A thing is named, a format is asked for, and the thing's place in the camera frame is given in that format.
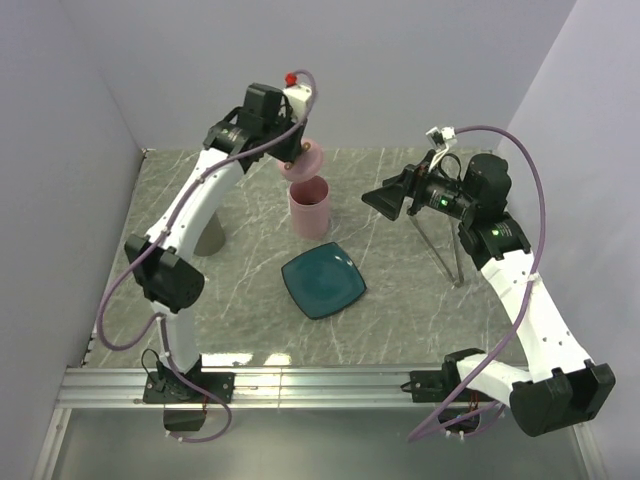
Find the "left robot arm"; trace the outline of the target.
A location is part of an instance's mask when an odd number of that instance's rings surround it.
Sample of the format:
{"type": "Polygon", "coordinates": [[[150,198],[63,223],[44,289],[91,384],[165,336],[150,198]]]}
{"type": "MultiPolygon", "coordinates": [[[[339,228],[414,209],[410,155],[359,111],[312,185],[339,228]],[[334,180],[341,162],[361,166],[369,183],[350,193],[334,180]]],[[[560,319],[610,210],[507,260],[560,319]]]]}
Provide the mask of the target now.
{"type": "Polygon", "coordinates": [[[242,105],[209,129],[193,171],[162,217],[125,242],[135,281],[159,324],[161,361],[175,369],[166,388],[180,402],[196,399],[203,381],[192,371],[200,360],[193,306],[205,284],[191,263],[196,246],[223,197],[253,163],[264,155],[298,160],[314,99],[313,87],[304,83],[249,85],[242,105]]]}

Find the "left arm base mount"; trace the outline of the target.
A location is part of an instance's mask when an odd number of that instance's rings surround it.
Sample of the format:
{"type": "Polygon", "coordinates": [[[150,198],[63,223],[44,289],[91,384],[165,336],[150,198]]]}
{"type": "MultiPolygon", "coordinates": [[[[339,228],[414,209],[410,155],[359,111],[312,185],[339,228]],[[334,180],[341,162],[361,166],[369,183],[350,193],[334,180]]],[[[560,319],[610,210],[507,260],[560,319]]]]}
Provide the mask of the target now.
{"type": "MultiPolygon", "coordinates": [[[[234,373],[190,372],[186,374],[186,378],[226,404],[231,403],[234,373]]],[[[169,369],[148,373],[142,403],[164,408],[163,424],[171,433],[198,432],[204,426],[207,408],[218,405],[218,402],[179,380],[169,369]]]]}

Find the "grey cylindrical container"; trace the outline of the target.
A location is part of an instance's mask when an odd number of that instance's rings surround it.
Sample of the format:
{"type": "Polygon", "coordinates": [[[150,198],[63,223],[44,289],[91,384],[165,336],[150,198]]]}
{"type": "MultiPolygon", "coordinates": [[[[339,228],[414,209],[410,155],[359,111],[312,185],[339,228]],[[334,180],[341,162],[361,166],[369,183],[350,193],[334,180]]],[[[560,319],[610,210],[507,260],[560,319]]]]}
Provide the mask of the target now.
{"type": "Polygon", "coordinates": [[[210,257],[219,252],[226,242],[226,235],[219,216],[214,213],[203,229],[194,249],[197,257],[210,257]]]}

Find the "metal serving tongs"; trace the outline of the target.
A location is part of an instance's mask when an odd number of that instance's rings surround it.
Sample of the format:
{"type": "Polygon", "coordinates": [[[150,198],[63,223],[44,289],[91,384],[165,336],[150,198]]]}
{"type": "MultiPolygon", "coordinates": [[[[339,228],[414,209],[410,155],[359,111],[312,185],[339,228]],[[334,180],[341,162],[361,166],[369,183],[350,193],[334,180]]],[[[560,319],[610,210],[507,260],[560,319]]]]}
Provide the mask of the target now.
{"type": "Polygon", "coordinates": [[[423,227],[417,215],[409,216],[408,219],[439,272],[453,288],[462,287],[465,276],[455,222],[448,218],[444,226],[436,231],[437,235],[433,236],[423,227]]]}

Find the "pink cylindrical container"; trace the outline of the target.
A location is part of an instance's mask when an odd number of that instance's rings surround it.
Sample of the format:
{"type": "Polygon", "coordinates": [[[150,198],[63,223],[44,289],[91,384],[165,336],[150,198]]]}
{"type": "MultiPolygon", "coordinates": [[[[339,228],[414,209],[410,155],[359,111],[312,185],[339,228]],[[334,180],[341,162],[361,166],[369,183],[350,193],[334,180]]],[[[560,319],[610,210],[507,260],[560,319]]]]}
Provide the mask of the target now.
{"type": "Polygon", "coordinates": [[[304,239],[320,240],[329,230],[329,185],[320,176],[292,183],[288,191],[293,231],[304,239]]]}

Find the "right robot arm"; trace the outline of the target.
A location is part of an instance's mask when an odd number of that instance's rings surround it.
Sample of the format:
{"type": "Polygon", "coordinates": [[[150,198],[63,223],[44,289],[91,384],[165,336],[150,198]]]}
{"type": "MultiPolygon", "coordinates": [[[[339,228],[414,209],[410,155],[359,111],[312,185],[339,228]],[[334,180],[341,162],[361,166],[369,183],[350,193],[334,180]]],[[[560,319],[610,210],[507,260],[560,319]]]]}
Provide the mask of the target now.
{"type": "Polygon", "coordinates": [[[511,410],[531,437],[594,419],[616,379],[608,364],[596,364],[572,335],[537,272],[536,256],[520,225],[507,212],[512,186],[506,160],[481,153],[461,178],[432,168],[428,152],[419,164],[383,181],[362,196],[365,204],[396,220],[405,199],[407,213],[429,207],[458,222],[460,243],[506,311],[527,360],[526,369],[497,361],[503,339],[486,353],[466,349],[445,357],[442,404],[479,392],[511,410]]]}

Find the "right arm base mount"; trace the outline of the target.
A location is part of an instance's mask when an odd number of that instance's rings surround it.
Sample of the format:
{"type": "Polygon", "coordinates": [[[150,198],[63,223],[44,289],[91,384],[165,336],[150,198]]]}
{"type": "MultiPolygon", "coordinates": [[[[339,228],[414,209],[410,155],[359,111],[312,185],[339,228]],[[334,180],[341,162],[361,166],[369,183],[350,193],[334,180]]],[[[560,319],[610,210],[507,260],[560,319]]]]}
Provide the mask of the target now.
{"type": "MultiPolygon", "coordinates": [[[[413,403],[440,403],[454,390],[459,376],[453,370],[443,366],[441,370],[413,370],[409,372],[409,380],[400,386],[404,393],[411,396],[413,403]]],[[[477,412],[481,409],[481,403],[490,404],[492,399],[478,390],[466,387],[455,399],[458,403],[465,403],[465,408],[448,407],[437,417],[440,425],[460,417],[470,412],[477,412]]],[[[479,432],[492,425],[502,414],[501,408],[491,421],[484,422],[482,414],[447,425],[443,432],[446,436],[457,436],[464,440],[467,436],[475,436],[479,432]]]]}

